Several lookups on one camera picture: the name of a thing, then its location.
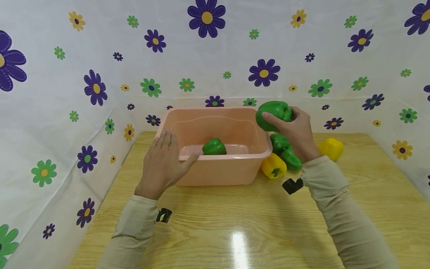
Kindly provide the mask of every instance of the hand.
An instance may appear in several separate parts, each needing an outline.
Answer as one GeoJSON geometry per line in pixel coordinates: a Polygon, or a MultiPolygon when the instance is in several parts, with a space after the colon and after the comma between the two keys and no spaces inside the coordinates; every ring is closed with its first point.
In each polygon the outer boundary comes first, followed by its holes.
{"type": "Polygon", "coordinates": [[[192,154],[179,163],[178,141],[174,133],[164,131],[155,138],[143,159],[142,179],[135,189],[135,195],[158,200],[163,192],[177,183],[199,158],[192,154]]]}
{"type": "Polygon", "coordinates": [[[321,157],[319,149],[313,142],[309,114],[295,106],[290,106],[290,108],[293,112],[291,122],[285,122],[267,112],[263,112],[262,115],[268,123],[278,128],[277,133],[289,140],[294,154],[303,164],[321,157]]]}

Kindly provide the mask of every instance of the person's left hand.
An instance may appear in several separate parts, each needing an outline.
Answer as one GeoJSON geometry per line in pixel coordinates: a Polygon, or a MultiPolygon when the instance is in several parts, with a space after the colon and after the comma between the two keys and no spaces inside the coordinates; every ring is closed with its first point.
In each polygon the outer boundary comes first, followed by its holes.
{"type": "Polygon", "coordinates": [[[193,153],[180,164],[176,135],[164,131],[154,139],[145,155],[142,179],[135,189],[135,195],[158,200],[168,187],[188,172],[199,155],[199,152],[193,153]]]}

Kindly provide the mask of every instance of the person's right hand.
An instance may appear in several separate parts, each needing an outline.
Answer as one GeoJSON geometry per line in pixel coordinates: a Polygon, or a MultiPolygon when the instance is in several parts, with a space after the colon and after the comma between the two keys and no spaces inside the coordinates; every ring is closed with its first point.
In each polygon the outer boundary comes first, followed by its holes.
{"type": "Polygon", "coordinates": [[[293,112],[291,122],[285,122],[267,112],[263,112],[262,115],[268,123],[278,128],[277,133],[289,140],[294,154],[303,164],[321,157],[319,149],[313,142],[309,114],[295,106],[290,106],[290,108],[293,112]]]}

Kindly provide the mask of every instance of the green flower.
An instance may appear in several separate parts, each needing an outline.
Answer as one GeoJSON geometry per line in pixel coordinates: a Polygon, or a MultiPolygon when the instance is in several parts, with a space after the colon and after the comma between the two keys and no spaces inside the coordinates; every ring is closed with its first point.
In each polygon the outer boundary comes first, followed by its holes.
{"type": "Polygon", "coordinates": [[[410,69],[405,69],[400,73],[401,77],[409,77],[412,74],[412,71],[410,69]]]}
{"type": "Polygon", "coordinates": [[[225,79],[231,78],[231,73],[229,71],[225,71],[224,75],[222,75],[225,79]]]}
{"type": "Polygon", "coordinates": [[[44,161],[39,161],[37,163],[37,167],[31,169],[31,173],[34,176],[33,182],[39,183],[39,187],[43,187],[43,185],[51,184],[52,183],[52,177],[57,176],[57,172],[54,170],[57,168],[56,164],[51,164],[51,160],[46,160],[46,163],[44,161]]]}
{"type": "Polygon", "coordinates": [[[249,32],[249,37],[250,37],[251,39],[257,39],[257,38],[258,38],[258,31],[257,31],[257,29],[252,29],[252,30],[249,32]]]}
{"type": "Polygon", "coordinates": [[[131,25],[133,28],[137,28],[139,26],[139,23],[137,22],[137,19],[134,16],[129,16],[127,21],[129,22],[129,25],[131,25]]]}
{"type": "Polygon", "coordinates": [[[246,100],[243,101],[243,106],[256,106],[257,100],[254,98],[246,98],[246,100]]]}
{"type": "Polygon", "coordinates": [[[183,78],[182,81],[179,82],[179,85],[179,88],[184,90],[184,92],[191,92],[195,88],[194,81],[191,81],[189,78],[183,78]]]}
{"type": "Polygon", "coordinates": [[[106,127],[104,128],[104,130],[107,132],[107,134],[112,134],[112,132],[115,130],[114,126],[114,120],[112,119],[107,119],[107,121],[104,123],[106,125],[106,127]]]}
{"type": "Polygon", "coordinates": [[[369,80],[367,77],[360,77],[358,80],[354,81],[354,84],[351,86],[352,90],[361,90],[361,88],[366,87],[369,80]]]}
{"type": "Polygon", "coordinates": [[[355,16],[350,16],[345,21],[345,28],[351,28],[353,25],[355,25],[355,22],[357,21],[357,18],[355,16]]]}
{"type": "Polygon", "coordinates": [[[57,59],[62,60],[64,58],[66,58],[66,53],[60,47],[54,48],[54,54],[57,55],[57,59]]]}
{"type": "Polygon", "coordinates": [[[70,112],[70,119],[72,120],[72,122],[77,122],[79,120],[79,114],[76,113],[76,111],[70,112]]]}
{"type": "Polygon", "coordinates": [[[7,230],[9,230],[9,225],[3,224],[0,226],[0,269],[7,263],[5,256],[14,253],[19,246],[17,242],[11,243],[18,235],[18,229],[13,229],[9,233],[7,233],[7,230]]]}
{"type": "Polygon", "coordinates": [[[402,112],[399,114],[400,120],[404,123],[413,123],[414,120],[418,119],[417,112],[413,111],[412,109],[403,109],[402,112]]]}
{"type": "Polygon", "coordinates": [[[319,98],[323,97],[324,94],[330,92],[329,88],[331,88],[333,84],[330,83],[329,79],[323,81],[320,79],[317,84],[312,84],[311,89],[308,93],[312,94],[312,97],[318,96],[319,98]]]}
{"type": "Polygon", "coordinates": [[[156,84],[153,79],[144,78],[140,86],[143,87],[142,92],[148,93],[149,97],[158,97],[158,94],[161,93],[160,84],[156,84]]]}

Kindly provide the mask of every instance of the bell pepper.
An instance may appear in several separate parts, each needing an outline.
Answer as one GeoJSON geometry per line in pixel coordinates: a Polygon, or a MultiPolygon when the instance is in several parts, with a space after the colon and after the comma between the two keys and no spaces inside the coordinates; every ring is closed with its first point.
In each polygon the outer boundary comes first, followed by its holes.
{"type": "Polygon", "coordinates": [[[209,140],[203,145],[203,155],[225,155],[227,150],[219,138],[209,140]]]}
{"type": "Polygon", "coordinates": [[[292,171],[300,171],[301,170],[301,161],[300,159],[293,153],[293,149],[291,147],[287,148],[280,155],[281,159],[287,164],[288,169],[292,171]]]}
{"type": "Polygon", "coordinates": [[[278,130],[274,125],[268,123],[263,116],[263,112],[273,114],[278,119],[283,121],[291,121],[292,111],[288,107],[288,104],[283,101],[269,101],[262,104],[255,114],[255,120],[258,126],[266,132],[275,132],[278,130]]]}
{"type": "Polygon", "coordinates": [[[287,165],[276,154],[270,153],[261,163],[261,170],[268,178],[277,179],[287,173],[287,165]]]}
{"type": "Polygon", "coordinates": [[[278,156],[281,155],[284,150],[286,150],[291,145],[285,136],[278,133],[271,134],[270,140],[272,141],[273,146],[272,152],[278,156]]]}
{"type": "Polygon", "coordinates": [[[318,149],[323,156],[326,155],[330,160],[337,161],[344,152],[344,145],[337,139],[327,138],[318,146],[318,149]]]}

